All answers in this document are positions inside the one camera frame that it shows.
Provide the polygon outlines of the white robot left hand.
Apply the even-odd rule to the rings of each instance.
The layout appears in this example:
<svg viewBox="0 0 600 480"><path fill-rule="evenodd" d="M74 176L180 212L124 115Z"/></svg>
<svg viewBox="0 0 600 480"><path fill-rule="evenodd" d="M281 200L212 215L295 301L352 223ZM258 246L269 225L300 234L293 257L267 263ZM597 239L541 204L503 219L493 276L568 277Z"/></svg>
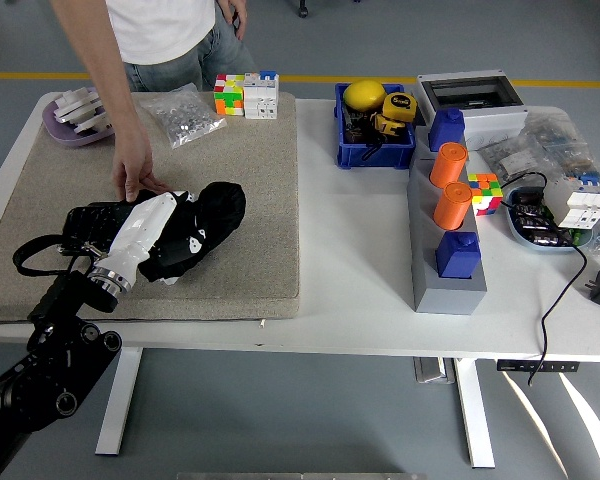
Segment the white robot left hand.
<svg viewBox="0 0 600 480"><path fill-rule="evenodd" d="M194 205L194 195L176 191L163 193L133 207L109 252L94 263L88 278L115 294L126 293L134 286L142 262L154 258L166 268L198 254L206 240L206 231L191 210ZM160 253L151 254L150 250L174 214L181 216L175 222L179 229L176 238L167 241Z"/></svg>

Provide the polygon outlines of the person's right hand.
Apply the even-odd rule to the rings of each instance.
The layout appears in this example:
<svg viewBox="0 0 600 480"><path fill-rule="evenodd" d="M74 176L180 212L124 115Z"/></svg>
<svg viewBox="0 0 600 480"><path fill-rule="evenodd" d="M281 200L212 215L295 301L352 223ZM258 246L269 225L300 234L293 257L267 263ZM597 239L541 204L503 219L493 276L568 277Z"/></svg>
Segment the person's right hand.
<svg viewBox="0 0 600 480"><path fill-rule="evenodd" d="M142 189L162 194L171 189L153 172L150 142L142 132L115 134L112 181L119 200L134 202Z"/></svg>

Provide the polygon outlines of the person's left hand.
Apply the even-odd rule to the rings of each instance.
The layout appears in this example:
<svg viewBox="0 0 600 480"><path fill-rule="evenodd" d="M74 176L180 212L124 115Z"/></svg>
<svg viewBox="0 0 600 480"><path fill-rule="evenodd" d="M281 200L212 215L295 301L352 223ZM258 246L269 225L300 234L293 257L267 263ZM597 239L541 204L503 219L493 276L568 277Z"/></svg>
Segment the person's left hand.
<svg viewBox="0 0 600 480"><path fill-rule="evenodd" d="M247 5L245 0L217 0L225 22L234 29L235 36L242 41L248 23Z"/></svg>

